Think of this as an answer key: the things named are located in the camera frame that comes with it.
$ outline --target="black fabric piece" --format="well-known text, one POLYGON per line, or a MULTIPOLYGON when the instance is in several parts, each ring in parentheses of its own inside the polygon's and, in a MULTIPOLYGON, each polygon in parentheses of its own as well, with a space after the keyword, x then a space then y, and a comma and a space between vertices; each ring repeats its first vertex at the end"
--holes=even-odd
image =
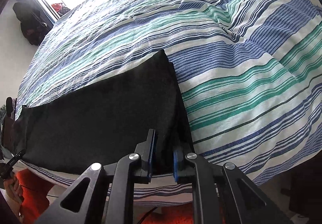
POLYGON ((139 66, 33 108, 13 125, 16 154, 49 170, 81 174, 92 163, 117 162, 156 130, 154 174, 172 169, 172 143, 193 150, 173 64, 163 50, 139 66))
POLYGON ((17 99, 8 97, 6 104, 0 108, 0 159, 11 159, 12 125, 14 123, 17 99))

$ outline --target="wire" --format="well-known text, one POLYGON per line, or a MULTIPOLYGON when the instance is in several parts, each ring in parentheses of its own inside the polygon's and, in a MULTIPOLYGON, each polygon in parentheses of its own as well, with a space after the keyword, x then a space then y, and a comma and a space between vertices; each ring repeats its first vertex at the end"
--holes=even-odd
MULTIPOLYGON (((28 188, 28 187, 26 187, 26 186, 23 186, 23 185, 21 185, 21 184, 20 184, 20 186, 22 186, 22 187, 24 187, 24 188, 26 188, 26 189, 32 190, 32 191, 39 192, 38 190, 33 190, 33 189, 28 188)), ((46 195, 46 196, 48 196, 48 197, 53 197, 53 198, 58 198, 57 196, 52 196, 52 195, 46 195)))
POLYGON ((153 211, 155 211, 158 207, 154 207, 153 209, 149 210, 147 213, 144 214, 144 216, 140 219, 140 221, 137 224, 141 224, 145 218, 150 215, 153 211))

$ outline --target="person's hand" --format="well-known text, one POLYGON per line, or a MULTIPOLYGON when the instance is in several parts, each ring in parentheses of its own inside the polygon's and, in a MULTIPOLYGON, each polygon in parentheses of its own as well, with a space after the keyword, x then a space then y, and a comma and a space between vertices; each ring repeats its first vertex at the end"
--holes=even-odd
POLYGON ((23 195, 23 190, 21 185, 19 185, 19 180, 17 179, 16 175, 13 176, 13 179, 6 179, 4 182, 4 188, 7 192, 7 195, 13 199, 15 202, 18 202, 16 199, 16 196, 14 195, 14 193, 12 192, 12 190, 10 189, 9 185, 13 185, 13 189, 15 191, 15 193, 20 197, 23 195))

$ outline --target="black bag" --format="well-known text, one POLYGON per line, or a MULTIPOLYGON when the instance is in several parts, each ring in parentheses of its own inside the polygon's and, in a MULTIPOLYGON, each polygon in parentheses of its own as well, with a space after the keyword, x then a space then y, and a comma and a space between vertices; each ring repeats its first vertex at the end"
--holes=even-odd
POLYGON ((30 44, 39 46, 49 32, 48 25, 41 20, 40 11, 27 3, 15 3, 12 9, 21 22, 24 37, 30 44))

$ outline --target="white wall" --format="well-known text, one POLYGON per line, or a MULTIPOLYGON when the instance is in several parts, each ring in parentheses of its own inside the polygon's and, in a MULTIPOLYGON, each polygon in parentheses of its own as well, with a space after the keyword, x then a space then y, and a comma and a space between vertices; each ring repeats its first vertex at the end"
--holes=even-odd
POLYGON ((37 50, 23 36, 20 22, 9 0, 0 14, 0 106, 7 97, 16 98, 20 83, 37 50))

